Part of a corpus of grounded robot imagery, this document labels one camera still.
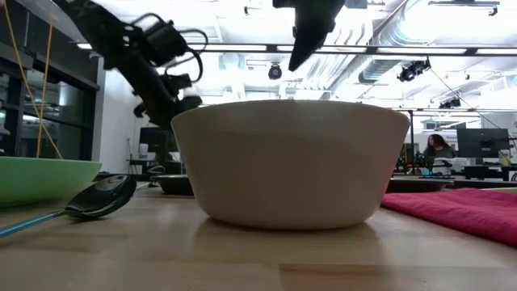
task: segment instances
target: person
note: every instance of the person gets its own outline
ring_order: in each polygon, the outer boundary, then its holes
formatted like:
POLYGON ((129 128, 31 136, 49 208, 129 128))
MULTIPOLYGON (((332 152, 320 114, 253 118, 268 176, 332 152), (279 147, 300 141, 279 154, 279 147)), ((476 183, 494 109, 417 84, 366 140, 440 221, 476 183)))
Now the person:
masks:
POLYGON ((456 152, 439 134, 427 138, 427 148, 423 152, 426 158, 455 158, 456 152))

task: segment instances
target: black plate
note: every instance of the black plate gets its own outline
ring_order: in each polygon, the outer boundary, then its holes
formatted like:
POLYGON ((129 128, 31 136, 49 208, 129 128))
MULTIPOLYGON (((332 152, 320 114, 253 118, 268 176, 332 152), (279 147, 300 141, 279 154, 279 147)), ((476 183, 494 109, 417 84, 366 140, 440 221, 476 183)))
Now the black plate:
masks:
POLYGON ((186 175, 158 175, 152 176, 150 179, 158 182, 165 194, 194 196, 191 182, 186 175))
POLYGON ((386 193, 439 192, 446 186, 452 185, 454 185, 454 182, 451 180, 392 178, 389 181, 386 193))

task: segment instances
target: red cloth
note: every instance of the red cloth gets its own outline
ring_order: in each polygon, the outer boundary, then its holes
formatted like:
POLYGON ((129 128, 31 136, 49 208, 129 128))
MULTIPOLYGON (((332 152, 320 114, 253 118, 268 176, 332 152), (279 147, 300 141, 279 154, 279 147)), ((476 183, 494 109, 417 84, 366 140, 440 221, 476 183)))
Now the red cloth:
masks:
POLYGON ((382 206, 517 246, 517 195, 477 189, 386 194, 382 206))

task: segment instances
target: blue handle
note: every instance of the blue handle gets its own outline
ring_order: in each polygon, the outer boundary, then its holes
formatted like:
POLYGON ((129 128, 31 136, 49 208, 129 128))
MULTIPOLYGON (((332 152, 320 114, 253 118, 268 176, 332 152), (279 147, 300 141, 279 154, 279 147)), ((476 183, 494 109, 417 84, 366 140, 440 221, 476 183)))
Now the blue handle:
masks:
POLYGON ((47 220, 51 220, 55 217, 59 217, 61 215, 65 215, 65 214, 66 214, 66 211, 58 211, 55 213, 49 213, 49 214, 45 214, 40 217, 35 217, 35 218, 29 219, 26 221, 22 221, 20 223, 12 225, 12 226, 0 228, 0 238, 5 238, 5 237, 7 237, 11 234, 15 234, 21 230, 25 230, 26 228, 40 224, 41 222, 45 222, 47 220))

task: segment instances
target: table surface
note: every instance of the table surface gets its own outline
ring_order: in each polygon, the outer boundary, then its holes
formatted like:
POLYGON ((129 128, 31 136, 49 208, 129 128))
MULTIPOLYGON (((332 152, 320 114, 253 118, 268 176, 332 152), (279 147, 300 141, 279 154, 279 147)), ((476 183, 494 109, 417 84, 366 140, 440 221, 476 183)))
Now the table surface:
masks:
MULTIPOLYGON (((2 210, 11 224, 59 204, 2 210)), ((2 290, 516 290, 517 250, 379 210, 341 230, 230 226, 144 190, 98 221, 56 218, 0 239, 2 290)))

